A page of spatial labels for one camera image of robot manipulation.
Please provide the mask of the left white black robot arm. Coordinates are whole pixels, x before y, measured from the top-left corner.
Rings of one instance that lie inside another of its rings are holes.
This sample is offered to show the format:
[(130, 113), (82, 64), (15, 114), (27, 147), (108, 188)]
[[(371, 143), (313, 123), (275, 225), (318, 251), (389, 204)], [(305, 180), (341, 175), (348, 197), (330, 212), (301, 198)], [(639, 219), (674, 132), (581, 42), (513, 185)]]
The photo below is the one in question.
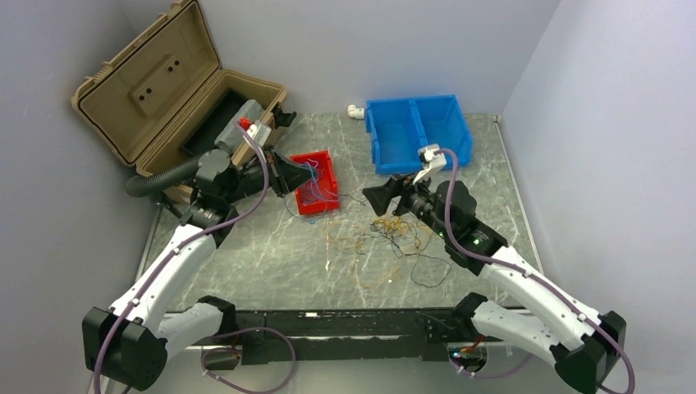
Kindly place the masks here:
[(142, 277), (107, 309), (92, 308), (83, 318), (85, 363), (94, 374), (94, 392), (108, 377), (143, 391), (158, 379), (175, 355), (203, 339), (217, 345), (242, 332), (236, 307), (204, 296), (173, 318), (166, 318), (173, 296), (227, 238), (239, 213), (234, 203), (272, 190), (283, 198), (313, 178), (314, 172), (272, 149), (237, 170), (220, 149), (194, 165), (195, 197), (167, 247)]

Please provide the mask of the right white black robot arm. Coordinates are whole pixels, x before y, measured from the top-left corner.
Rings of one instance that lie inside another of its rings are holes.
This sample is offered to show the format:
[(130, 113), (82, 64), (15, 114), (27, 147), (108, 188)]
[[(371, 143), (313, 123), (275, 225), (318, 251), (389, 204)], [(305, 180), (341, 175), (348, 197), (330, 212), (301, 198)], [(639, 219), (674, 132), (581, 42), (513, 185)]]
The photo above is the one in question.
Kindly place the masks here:
[(624, 356), (627, 323), (617, 312), (601, 313), (570, 296), (476, 216), (477, 201), (462, 181), (429, 181), (392, 176), (362, 190), (382, 216), (398, 199), (394, 214), (412, 213), (445, 242), (451, 260), (498, 285), (529, 314), (512, 312), (486, 296), (469, 293), (452, 310), (452, 329), (463, 341), (478, 334), (495, 337), (549, 363), (579, 393), (597, 393)]

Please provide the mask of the white pipe elbow fitting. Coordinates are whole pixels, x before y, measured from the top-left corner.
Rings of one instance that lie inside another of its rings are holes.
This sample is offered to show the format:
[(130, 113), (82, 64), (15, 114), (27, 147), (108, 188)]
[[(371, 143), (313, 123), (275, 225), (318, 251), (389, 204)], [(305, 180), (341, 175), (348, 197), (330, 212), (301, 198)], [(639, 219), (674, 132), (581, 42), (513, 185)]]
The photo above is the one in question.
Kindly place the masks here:
[(365, 109), (364, 108), (359, 108), (354, 104), (350, 104), (347, 109), (346, 109), (347, 115), (355, 120), (364, 120), (365, 119)]

